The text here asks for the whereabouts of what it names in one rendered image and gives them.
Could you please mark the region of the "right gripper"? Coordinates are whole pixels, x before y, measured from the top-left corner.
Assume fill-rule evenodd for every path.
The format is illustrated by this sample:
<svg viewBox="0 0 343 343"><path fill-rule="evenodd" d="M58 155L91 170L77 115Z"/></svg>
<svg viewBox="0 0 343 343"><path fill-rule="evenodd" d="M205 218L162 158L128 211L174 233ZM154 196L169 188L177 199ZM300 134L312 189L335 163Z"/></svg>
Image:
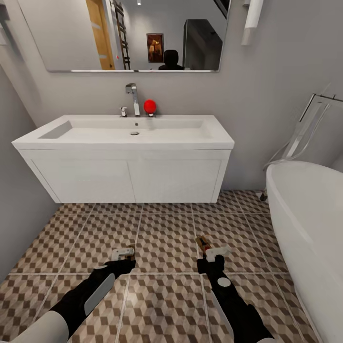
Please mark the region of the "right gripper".
<svg viewBox="0 0 343 343"><path fill-rule="evenodd" d="M221 256L215 256L215 262L208 262L205 254L203 253L203 259L197 260L198 273L206 273L209 278L209 273L211 270L218 268L221 271L224 270L224 258Z"/></svg>

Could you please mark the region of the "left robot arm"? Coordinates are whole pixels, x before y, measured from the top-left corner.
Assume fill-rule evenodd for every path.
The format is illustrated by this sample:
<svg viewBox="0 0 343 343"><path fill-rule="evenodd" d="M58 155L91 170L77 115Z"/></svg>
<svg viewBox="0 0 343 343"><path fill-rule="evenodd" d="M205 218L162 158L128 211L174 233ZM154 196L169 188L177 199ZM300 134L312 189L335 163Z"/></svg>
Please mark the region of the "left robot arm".
<svg viewBox="0 0 343 343"><path fill-rule="evenodd" d="M136 260L122 260L133 255L133 248L114 249L111 262L93 269L88 279L68 291L49 312L9 343L67 343L81 323L114 286L121 274L135 268Z"/></svg>

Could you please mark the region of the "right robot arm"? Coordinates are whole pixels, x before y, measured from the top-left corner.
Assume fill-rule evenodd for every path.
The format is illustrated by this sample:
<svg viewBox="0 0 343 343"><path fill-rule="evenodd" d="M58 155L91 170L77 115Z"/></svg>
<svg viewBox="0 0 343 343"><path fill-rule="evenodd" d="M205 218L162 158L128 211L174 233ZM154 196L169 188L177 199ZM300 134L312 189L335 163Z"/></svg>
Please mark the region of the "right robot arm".
<svg viewBox="0 0 343 343"><path fill-rule="evenodd" d="M238 295L231 280L224 274L226 247L212 248L197 260L198 273L206 273L211 283L211 298L234 343L278 343L251 304Z"/></svg>

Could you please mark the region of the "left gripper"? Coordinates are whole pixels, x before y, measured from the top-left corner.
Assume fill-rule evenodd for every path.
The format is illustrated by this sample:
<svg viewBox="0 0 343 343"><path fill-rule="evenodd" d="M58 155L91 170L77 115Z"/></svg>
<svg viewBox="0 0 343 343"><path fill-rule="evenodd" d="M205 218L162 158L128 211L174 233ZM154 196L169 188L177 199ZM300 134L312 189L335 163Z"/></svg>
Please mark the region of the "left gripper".
<svg viewBox="0 0 343 343"><path fill-rule="evenodd" d="M119 269L118 277L121 274L128 274L131 272L131 269L135 268L136 260L131 261L131 259L124 259L121 261L106 262L105 264L114 264Z"/></svg>

